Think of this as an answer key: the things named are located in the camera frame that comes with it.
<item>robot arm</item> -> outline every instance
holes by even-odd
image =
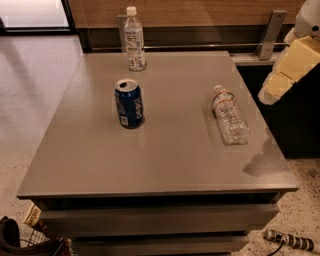
[[[320,63],[320,0],[307,0],[296,16],[295,27],[259,92],[259,100],[272,105]]]

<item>metal bracket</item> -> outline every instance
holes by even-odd
[[[286,11],[273,10],[271,18],[267,28],[262,37],[262,41],[259,44],[256,55],[260,60],[271,59],[276,39],[279,35],[284,18],[286,17]]]
[[[4,22],[2,21],[1,17],[0,17],[0,32],[5,32],[6,29],[6,25],[4,25]]]

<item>bottle label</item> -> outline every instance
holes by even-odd
[[[144,69],[144,39],[142,29],[125,31],[127,56],[130,69]]]
[[[216,111],[218,106],[225,101],[235,101],[234,95],[229,91],[222,91],[214,95],[212,109]]]

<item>floor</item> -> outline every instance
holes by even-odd
[[[30,229],[22,222],[31,202],[16,193],[82,56],[77,36],[0,37],[0,216],[14,218],[26,239]],[[320,243],[320,159],[288,164],[300,189],[280,200],[265,229]],[[232,255],[273,252],[278,245],[263,239],[264,230],[252,231],[250,243]],[[285,246],[277,255],[312,254]]]

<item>tabletop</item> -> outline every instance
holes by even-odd
[[[291,173],[227,52],[147,53],[128,70],[122,53],[80,61],[21,184],[19,198],[294,191]],[[118,120],[115,83],[138,82],[145,122]],[[213,88],[231,90],[246,118],[246,145],[224,145]]]

